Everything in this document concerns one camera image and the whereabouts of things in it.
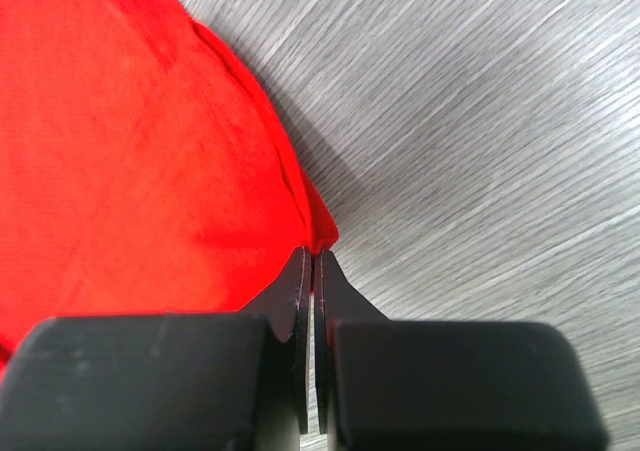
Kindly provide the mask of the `red t-shirt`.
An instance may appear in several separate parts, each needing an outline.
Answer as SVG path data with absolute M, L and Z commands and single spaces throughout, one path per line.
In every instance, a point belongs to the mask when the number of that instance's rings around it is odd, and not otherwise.
M 178 0 L 1 0 L 1 355 L 53 316 L 236 311 L 337 226 Z

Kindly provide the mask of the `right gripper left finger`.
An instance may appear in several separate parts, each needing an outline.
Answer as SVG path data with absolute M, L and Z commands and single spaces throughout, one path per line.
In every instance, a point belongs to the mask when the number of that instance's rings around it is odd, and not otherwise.
M 5 450 L 296 450 L 308 430 L 312 256 L 235 313 L 65 317 L 1 382 Z

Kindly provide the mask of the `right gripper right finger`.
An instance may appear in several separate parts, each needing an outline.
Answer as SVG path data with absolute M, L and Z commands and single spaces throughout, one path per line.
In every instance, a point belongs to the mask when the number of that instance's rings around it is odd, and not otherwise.
M 314 265 L 320 431 L 332 450 L 604 450 L 569 341 L 527 321 L 386 317 L 335 255 Z

